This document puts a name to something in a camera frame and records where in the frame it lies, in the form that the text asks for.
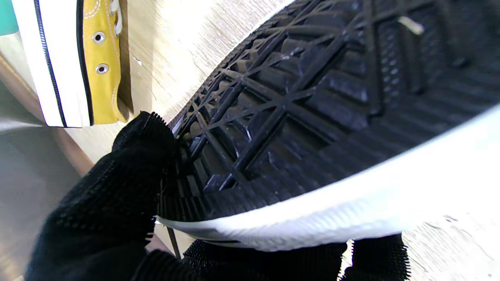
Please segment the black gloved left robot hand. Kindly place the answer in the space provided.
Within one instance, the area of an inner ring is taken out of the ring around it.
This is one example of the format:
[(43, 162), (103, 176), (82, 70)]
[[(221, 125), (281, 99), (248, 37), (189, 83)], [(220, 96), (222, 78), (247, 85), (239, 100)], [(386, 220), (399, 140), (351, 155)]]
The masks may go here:
[(346, 243), (292, 251), (220, 247), (196, 240), (179, 260), (147, 251), (157, 197), (174, 168), (175, 137), (156, 113), (140, 112), (111, 152), (45, 220), (26, 281), (335, 281)]

